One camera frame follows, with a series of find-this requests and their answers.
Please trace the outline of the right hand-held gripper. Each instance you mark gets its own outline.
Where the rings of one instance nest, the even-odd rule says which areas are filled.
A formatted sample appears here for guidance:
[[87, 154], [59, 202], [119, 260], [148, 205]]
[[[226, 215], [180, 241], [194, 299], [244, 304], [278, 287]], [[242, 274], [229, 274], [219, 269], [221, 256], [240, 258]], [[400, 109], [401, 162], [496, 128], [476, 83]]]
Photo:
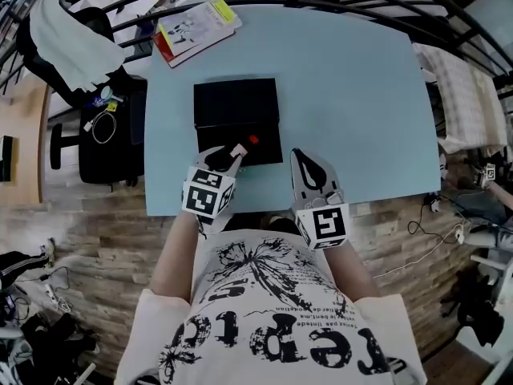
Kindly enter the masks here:
[[308, 249], [324, 250], [343, 245], [349, 236], [349, 205], [343, 200], [333, 166], [313, 152], [294, 148], [290, 154], [293, 192], [325, 194], [294, 207], [294, 221]]

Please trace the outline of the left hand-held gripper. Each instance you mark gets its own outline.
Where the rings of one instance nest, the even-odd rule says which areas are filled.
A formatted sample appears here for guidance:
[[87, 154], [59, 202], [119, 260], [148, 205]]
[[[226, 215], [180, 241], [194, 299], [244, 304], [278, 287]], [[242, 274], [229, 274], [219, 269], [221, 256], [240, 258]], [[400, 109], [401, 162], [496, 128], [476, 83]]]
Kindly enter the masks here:
[[237, 144], [224, 169], [225, 146], [215, 146], [200, 152], [188, 168], [181, 210], [196, 217], [201, 233], [220, 233], [232, 218], [228, 205], [236, 188], [236, 173], [247, 154], [246, 148]]

